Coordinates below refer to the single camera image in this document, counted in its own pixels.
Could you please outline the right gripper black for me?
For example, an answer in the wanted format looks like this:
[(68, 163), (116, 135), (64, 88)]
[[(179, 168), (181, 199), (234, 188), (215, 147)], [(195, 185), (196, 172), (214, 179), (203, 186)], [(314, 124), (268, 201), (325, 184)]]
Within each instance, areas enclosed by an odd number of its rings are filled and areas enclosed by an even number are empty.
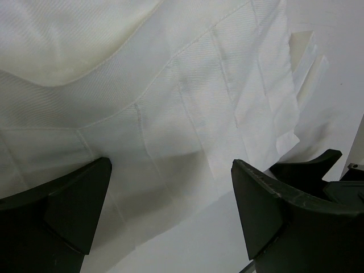
[[(322, 180), (341, 156), (341, 151), (328, 149), (307, 162), (276, 163), (270, 167), (270, 171), (286, 184), (305, 184), (307, 181)], [(328, 182), (324, 193), (335, 203), (363, 210), (363, 171), (348, 170), (340, 181)]]

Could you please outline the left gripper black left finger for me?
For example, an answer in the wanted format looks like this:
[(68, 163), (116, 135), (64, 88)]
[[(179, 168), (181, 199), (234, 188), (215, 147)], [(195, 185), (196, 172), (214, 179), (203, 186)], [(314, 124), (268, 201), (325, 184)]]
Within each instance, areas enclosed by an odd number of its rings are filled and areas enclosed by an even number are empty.
[(99, 158), (1, 199), (1, 272), (80, 272), (111, 171), (110, 159)]

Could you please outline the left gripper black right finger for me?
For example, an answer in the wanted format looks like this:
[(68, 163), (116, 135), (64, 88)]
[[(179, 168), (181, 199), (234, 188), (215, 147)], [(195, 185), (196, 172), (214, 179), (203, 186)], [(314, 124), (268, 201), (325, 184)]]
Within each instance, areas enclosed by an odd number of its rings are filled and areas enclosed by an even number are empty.
[(363, 271), (363, 210), (309, 195), (242, 160), (231, 176), (257, 272)]

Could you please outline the white pleated skirt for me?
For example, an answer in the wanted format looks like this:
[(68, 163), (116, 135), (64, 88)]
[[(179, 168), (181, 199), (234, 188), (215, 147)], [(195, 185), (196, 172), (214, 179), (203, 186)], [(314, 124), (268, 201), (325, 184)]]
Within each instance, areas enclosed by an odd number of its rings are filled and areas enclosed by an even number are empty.
[(286, 1), (2, 1), (1, 196), (113, 164), (132, 250), (298, 143)]

